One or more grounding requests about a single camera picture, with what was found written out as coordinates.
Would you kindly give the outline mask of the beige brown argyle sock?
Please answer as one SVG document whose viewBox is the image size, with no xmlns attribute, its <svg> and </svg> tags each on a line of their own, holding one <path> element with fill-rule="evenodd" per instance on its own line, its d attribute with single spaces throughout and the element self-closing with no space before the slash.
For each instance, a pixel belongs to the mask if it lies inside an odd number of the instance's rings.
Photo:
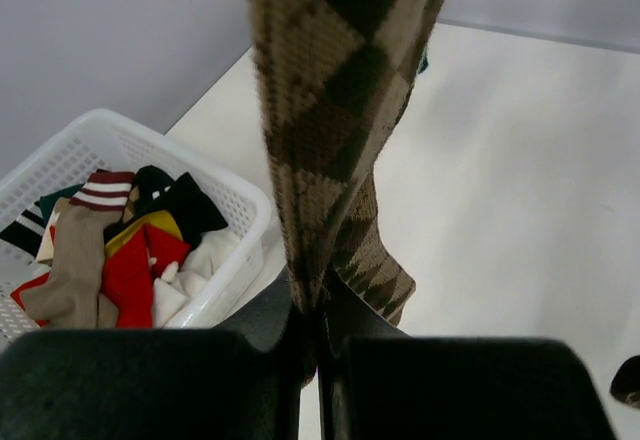
<svg viewBox="0 0 640 440">
<path fill-rule="evenodd" d="M 445 0 L 247 0 L 270 178 L 304 313 L 336 275 L 397 324 L 414 279 L 382 243 L 374 164 Z"/>
</svg>

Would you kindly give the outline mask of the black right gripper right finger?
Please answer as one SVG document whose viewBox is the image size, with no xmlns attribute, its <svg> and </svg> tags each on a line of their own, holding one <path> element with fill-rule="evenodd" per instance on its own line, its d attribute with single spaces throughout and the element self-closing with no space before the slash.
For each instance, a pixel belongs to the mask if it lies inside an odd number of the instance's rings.
<svg viewBox="0 0 640 440">
<path fill-rule="evenodd" d="M 564 343 L 411 337 L 336 274 L 317 349 L 326 439 L 611 439 L 591 377 Z"/>
</svg>

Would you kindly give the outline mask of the teal reindeer sock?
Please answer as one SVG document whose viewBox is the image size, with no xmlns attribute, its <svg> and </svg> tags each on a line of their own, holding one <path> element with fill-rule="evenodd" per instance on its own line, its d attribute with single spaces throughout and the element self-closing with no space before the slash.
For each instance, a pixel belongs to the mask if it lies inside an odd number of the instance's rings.
<svg viewBox="0 0 640 440">
<path fill-rule="evenodd" d="M 428 68 L 428 67 L 429 67 L 428 54 L 427 54 L 427 53 L 425 53 L 425 54 L 422 56 L 422 60 L 421 60 L 420 66 L 419 66 L 418 73 L 419 73 L 419 74 L 424 73 L 424 72 L 427 70 L 427 68 Z"/>
</svg>

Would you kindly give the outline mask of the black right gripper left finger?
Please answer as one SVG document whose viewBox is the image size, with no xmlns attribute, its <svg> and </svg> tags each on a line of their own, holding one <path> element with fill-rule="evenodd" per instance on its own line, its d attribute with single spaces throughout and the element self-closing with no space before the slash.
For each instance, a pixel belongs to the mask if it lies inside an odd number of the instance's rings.
<svg viewBox="0 0 640 440">
<path fill-rule="evenodd" d="M 1 435 L 293 439 L 316 321 L 281 273 L 209 329 L 24 335 L 1 356 Z"/>
</svg>

